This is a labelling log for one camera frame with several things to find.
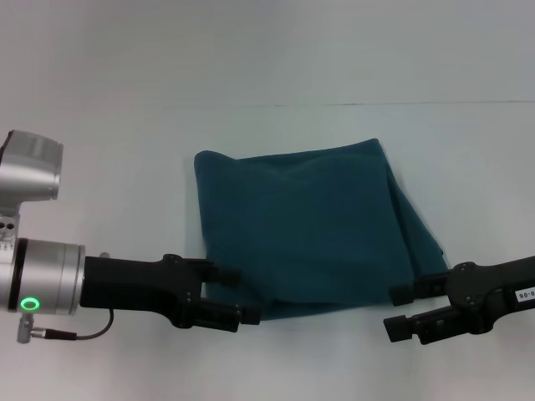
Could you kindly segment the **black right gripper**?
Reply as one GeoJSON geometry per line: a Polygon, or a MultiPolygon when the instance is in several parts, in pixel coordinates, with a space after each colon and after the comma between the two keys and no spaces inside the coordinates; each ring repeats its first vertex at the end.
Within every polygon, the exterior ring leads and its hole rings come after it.
{"type": "Polygon", "coordinates": [[[483,334],[501,317],[534,308],[534,258],[494,266],[463,262],[448,272],[390,287],[388,293],[393,306],[439,296],[450,302],[448,307],[413,317],[386,318],[384,326],[392,343],[415,335],[429,344],[465,333],[483,334]]]}

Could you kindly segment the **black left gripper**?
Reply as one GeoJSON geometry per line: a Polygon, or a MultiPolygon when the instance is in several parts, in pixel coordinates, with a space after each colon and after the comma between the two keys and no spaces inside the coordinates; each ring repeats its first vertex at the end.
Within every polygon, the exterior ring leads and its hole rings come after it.
{"type": "Polygon", "coordinates": [[[87,256],[79,304],[87,308],[153,312],[174,327],[204,327],[236,332],[239,325],[259,325],[262,310],[212,302],[202,285],[238,285],[241,273],[205,259],[166,254],[159,261],[129,261],[87,256]]]}

